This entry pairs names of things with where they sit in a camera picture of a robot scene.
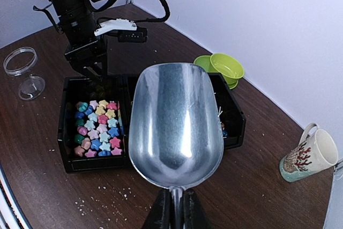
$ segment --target white wall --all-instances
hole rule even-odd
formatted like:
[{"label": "white wall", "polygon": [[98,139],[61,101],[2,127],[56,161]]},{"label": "white wall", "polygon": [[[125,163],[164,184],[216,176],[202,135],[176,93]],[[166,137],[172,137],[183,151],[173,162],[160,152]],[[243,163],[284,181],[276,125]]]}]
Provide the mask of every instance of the white wall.
[{"label": "white wall", "polygon": [[[125,3],[126,0],[118,0],[115,6]],[[0,0],[0,48],[51,26],[45,14],[32,10],[34,5],[43,8],[47,4],[48,0]],[[54,8],[50,7],[49,11],[58,21]]]},{"label": "white wall", "polygon": [[[329,131],[343,158],[343,0],[167,2],[172,27],[237,58],[246,79],[302,127],[315,121]],[[134,3],[163,16],[158,0]]]}]

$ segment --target green bowl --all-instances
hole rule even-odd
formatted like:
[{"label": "green bowl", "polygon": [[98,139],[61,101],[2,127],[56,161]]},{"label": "green bowl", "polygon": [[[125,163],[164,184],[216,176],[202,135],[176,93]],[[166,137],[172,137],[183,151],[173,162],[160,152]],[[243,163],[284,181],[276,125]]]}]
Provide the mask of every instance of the green bowl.
[{"label": "green bowl", "polygon": [[200,66],[206,72],[217,72],[211,65],[210,58],[211,56],[199,56],[194,60],[193,64]]},{"label": "green bowl", "polygon": [[225,54],[213,54],[210,58],[211,66],[223,75],[229,86],[236,86],[238,80],[244,76],[243,66],[233,57]]}]

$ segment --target aluminum scoop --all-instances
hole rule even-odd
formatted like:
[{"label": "aluminum scoop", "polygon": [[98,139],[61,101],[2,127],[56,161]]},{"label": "aluminum scoop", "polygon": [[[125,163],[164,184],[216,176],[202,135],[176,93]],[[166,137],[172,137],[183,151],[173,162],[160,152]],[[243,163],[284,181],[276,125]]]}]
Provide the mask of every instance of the aluminum scoop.
[{"label": "aluminum scoop", "polygon": [[159,64],[143,71],[133,99],[129,156],[147,181],[169,189],[183,228],[182,192],[217,170],[223,136],[213,87],[201,67]]}]

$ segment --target ceramic mug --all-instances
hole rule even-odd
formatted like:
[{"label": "ceramic mug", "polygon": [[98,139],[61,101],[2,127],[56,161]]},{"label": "ceramic mug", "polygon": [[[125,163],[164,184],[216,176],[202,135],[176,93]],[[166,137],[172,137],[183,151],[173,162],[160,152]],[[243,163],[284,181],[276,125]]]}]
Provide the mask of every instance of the ceramic mug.
[{"label": "ceramic mug", "polygon": [[[311,129],[316,131],[308,136]],[[309,124],[299,145],[280,161],[280,173],[287,182],[295,182],[334,166],[338,161],[337,147],[329,133],[317,124]]]}]

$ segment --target black plastic bin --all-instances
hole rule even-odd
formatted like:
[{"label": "black plastic bin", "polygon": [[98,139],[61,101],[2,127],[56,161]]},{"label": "black plastic bin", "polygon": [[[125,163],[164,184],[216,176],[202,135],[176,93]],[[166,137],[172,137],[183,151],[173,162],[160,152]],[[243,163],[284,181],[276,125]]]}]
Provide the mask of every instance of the black plastic bin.
[{"label": "black plastic bin", "polygon": [[[224,138],[225,150],[239,147],[243,143],[245,130],[245,116],[219,73],[211,73],[218,108],[221,106],[223,113],[221,121],[225,124],[228,137]],[[109,76],[111,84],[106,89],[99,90],[91,80],[84,77],[66,78],[64,81],[61,110],[58,123],[58,146],[61,152],[63,165],[67,173],[95,171],[105,168],[131,167],[129,158],[129,124],[131,117],[131,104],[135,93],[139,75]],[[110,157],[76,157],[73,148],[76,134],[74,114],[76,103],[79,101],[106,99],[119,101],[124,129],[125,149],[122,156]]]}]

